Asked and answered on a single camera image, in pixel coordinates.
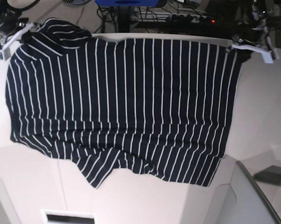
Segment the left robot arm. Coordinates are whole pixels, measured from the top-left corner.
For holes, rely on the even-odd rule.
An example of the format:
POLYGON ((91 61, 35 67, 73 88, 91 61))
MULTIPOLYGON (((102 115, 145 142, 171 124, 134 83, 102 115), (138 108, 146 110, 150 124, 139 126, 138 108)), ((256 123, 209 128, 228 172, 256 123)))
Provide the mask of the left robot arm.
POLYGON ((281 15, 274 14, 274 6, 281 7, 281 0, 244 1, 246 43, 273 50, 270 32, 281 30, 281 15))

